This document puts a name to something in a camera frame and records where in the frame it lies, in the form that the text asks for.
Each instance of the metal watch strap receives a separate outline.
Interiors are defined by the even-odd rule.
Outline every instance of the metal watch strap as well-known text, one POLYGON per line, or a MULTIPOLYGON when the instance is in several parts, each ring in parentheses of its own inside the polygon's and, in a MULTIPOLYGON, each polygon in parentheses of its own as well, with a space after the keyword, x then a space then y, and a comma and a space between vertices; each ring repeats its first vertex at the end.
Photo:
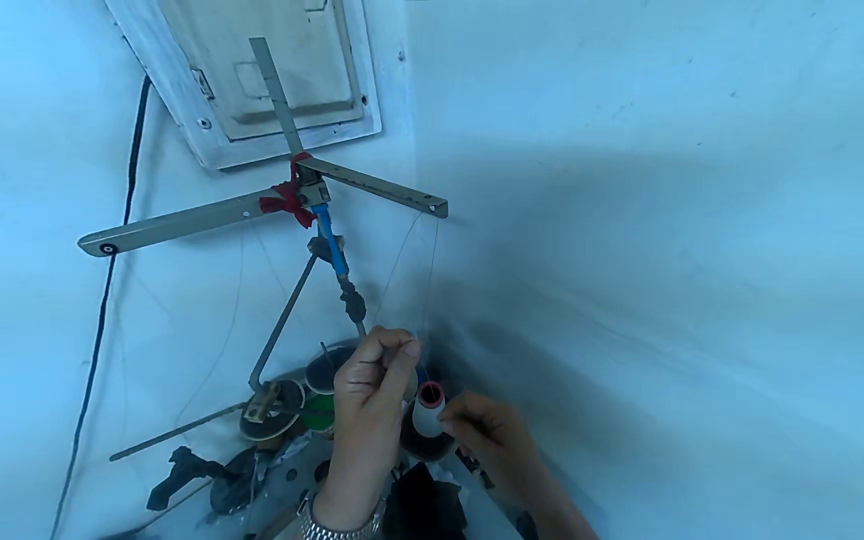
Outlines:
POLYGON ((370 520, 357 530, 329 530, 318 524, 312 517, 312 503, 315 495, 308 495, 298 506, 298 528, 302 532, 302 540, 370 540, 378 533, 385 510, 385 499, 380 498, 370 520))

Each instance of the light blue wall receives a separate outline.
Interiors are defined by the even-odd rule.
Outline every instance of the light blue wall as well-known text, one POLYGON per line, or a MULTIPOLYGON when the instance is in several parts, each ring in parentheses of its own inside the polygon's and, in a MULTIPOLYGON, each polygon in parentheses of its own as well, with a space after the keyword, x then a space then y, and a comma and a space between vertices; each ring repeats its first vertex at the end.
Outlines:
POLYGON ((864 538, 864 2, 407 6, 437 351, 606 538, 864 538))
MULTIPOLYGON (((315 153, 412 184, 408 72, 398 60, 402 12, 372 9, 373 4, 366 2, 373 11, 369 32, 385 130, 315 153)), ((122 218, 142 76, 101 0, 0 0, 2 539, 45 538, 52 524, 108 264, 84 254, 76 240, 122 218)), ((151 92, 133 219, 260 190, 286 178, 281 161, 231 173, 205 171, 151 92)), ((416 213, 334 183, 331 193, 351 276, 375 313, 416 213)), ((107 460, 170 430, 213 364, 214 372, 178 422, 248 397, 249 372, 286 290, 305 266, 310 235, 291 216, 275 215, 120 257, 62 538, 88 540, 150 518, 148 492, 168 475, 167 460, 179 444, 216 460, 244 447, 234 422, 217 421, 191 431, 187 440, 116 463, 107 460)), ((410 240, 406 251, 411 250, 410 240)), ((406 294, 415 290, 412 276, 426 282, 426 271, 413 261, 427 268, 427 259, 399 263, 383 307, 387 324, 417 328, 422 320, 415 299, 406 294)), ((314 270, 267 376, 308 362, 320 340, 354 336, 338 297, 334 274, 325 266, 314 270)), ((369 315, 366 322, 372 321, 369 315)))

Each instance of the red ribbon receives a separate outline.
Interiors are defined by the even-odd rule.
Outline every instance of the red ribbon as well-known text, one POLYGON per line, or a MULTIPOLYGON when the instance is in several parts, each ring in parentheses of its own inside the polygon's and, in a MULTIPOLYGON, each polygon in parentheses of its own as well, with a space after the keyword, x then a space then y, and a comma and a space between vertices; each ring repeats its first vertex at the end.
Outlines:
POLYGON ((302 152, 294 155, 291 159, 292 178, 289 181, 273 185, 271 188, 275 190, 282 198, 278 197, 259 197, 258 206, 262 214, 269 214, 279 211, 285 211, 295 216, 295 221, 299 225, 308 229, 312 227, 312 222, 315 221, 315 214, 303 208, 303 204, 299 202, 299 166, 296 164, 306 158, 311 158, 312 155, 308 152, 302 152))

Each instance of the blue tube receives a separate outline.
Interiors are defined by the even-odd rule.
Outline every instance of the blue tube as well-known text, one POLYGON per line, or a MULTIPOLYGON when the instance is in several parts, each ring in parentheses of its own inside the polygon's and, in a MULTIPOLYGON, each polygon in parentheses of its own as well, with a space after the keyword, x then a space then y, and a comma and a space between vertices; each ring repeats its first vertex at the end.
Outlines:
POLYGON ((332 252, 332 268, 335 270, 335 275, 339 278, 349 276, 346 260, 342 258, 342 251, 339 251, 339 245, 335 243, 335 235, 332 234, 332 218, 329 216, 329 203, 313 204, 310 210, 312 214, 318 217, 318 235, 328 240, 328 250, 332 252))

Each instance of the hole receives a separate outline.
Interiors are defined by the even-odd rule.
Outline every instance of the hole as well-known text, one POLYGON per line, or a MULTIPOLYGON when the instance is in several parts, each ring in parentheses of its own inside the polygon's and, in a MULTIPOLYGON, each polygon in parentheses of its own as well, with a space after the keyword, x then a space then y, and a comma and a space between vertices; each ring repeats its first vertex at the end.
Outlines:
POLYGON ((439 400, 439 388, 429 384, 422 388, 421 398, 427 404, 434 404, 439 400))

